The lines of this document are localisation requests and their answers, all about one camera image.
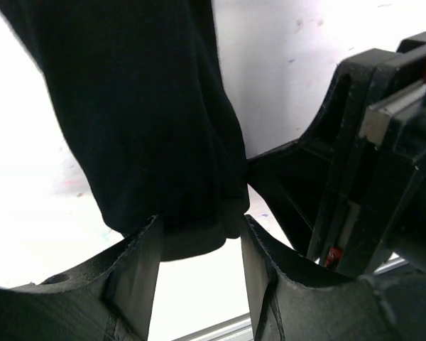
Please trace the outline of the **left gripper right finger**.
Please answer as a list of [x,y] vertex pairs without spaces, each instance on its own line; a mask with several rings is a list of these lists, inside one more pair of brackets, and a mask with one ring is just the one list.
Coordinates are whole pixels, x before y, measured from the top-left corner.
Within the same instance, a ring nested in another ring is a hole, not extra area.
[[255,340],[426,340],[426,275],[348,278],[300,256],[250,215],[241,248]]

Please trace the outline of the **black underwear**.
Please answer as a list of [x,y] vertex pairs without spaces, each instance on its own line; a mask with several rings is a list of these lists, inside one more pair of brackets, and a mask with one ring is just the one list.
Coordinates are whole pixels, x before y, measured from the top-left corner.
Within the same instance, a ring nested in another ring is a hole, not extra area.
[[163,261],[236,239],[249,208],[211,1],[0,1],[105,224],[159,216]]

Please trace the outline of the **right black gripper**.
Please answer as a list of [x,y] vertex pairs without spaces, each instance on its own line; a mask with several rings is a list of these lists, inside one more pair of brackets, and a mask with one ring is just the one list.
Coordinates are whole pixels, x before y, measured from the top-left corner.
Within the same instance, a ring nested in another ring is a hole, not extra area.
[[[399,148],[426,95],[426,32],[395,52],[340,63],[312,132],[248,160],[248,183],[296,252],[350,277],[390,255],[386,241],[420,184],[414,148]],[[327,175],[327,143],[333,152]]]

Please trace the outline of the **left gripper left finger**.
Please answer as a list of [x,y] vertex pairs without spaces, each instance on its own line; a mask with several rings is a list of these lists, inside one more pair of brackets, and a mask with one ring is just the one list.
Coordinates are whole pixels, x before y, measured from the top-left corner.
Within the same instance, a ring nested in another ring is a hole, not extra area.
[[147,340],[162,240],[153,217],[40,284],[0,288],[0,340]]

